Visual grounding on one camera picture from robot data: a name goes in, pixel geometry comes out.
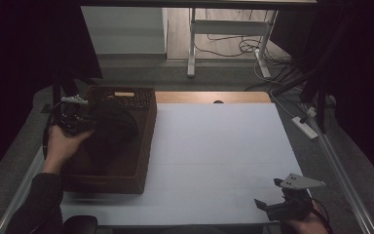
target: white tabletop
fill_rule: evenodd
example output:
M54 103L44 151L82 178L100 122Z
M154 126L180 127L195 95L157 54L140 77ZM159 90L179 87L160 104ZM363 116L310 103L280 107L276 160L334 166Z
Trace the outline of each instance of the white tabletop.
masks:
M301 175L274 104L158 104L142 195L65 193L64 219L100 225L263 223L273 178Z

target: brown box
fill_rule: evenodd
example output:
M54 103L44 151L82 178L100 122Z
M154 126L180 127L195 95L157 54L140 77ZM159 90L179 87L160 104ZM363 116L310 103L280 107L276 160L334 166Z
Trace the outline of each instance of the brown box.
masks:
M65 164L61 175L65 191L87 193L141 194L150 158L151 141L157 116L154 89L90 86L86 99L89 106L114 100L135 118L138 136L102 167L91 159L82 146Z

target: white wall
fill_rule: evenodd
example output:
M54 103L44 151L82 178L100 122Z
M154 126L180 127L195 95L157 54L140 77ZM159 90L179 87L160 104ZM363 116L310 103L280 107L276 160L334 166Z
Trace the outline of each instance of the white wall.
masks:
M81 7L97 54L165 54L167 9Z

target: white metal desk leg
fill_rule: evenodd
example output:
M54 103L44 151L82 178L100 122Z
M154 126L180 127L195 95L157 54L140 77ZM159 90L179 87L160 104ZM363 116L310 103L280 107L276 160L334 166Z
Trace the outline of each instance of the white metal desk leg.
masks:
M257 61L259 62L260 70L262 71L264 78L270 78L269 69L266 66L266 62L264 60L264 52L266 50L267 42L269 41L270 33L272 32L273 25L275 23L276 15L278 11L273 11L272 15L269 18L266 26L266 32L262 38L262 43L260 45L260 50L256 50Z
M187 77L194 77L194 68L196 63L196 48L194 47L194 40L196 36L196 8L192 9L192 17L190 24L190 50L188 53Z

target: white power strip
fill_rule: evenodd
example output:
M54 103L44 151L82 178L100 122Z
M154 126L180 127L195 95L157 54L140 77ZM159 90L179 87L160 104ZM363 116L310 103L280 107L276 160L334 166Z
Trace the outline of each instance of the white power strip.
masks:
M300 123L299 117L294 117L291 121L309 138L314 139L318 137L318 134L309 127L306 123Z

